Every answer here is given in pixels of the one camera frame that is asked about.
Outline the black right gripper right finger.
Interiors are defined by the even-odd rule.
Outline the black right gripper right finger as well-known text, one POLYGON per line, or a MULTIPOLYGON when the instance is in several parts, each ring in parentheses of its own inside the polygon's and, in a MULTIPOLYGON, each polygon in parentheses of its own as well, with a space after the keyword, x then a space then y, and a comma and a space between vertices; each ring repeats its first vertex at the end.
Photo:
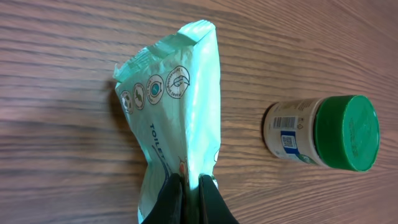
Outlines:
POLYGON ((199 193, 201 224, 239 224, 224 202, 211 176, 200 177, 199 193))

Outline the green toilet tissue pack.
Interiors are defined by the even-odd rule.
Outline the green toilet tissue pack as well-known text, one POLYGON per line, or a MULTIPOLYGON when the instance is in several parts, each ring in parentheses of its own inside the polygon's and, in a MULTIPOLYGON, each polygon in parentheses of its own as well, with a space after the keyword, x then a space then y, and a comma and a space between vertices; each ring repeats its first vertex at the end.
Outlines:
POLYGON ((152 211, 172 174, 183 179, 189 221, 199 179, 212 175, 221 146, 220 56, 213 23, 183 26, 114 69, 115 91, 147 161, 137 217, 152 211))

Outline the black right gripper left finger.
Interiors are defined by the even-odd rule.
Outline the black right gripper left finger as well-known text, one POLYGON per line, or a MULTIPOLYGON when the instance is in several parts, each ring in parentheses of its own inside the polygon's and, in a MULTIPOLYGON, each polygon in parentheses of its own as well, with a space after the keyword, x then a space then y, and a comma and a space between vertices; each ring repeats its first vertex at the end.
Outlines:
POLYGON ((183 190, 178 174, 167 181, 149 216, 142 224, 181 224, 183 190))

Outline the green lid jar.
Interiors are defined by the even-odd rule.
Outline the green lid jar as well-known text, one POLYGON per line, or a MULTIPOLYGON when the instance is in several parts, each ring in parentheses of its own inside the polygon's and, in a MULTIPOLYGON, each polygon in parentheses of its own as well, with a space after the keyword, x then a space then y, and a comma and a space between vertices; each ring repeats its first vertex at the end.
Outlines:
POLYGON ((279 159, 366 172, 376 161, 381 133, 363 95, 279 101, 266 109, 262 139, 279 159))

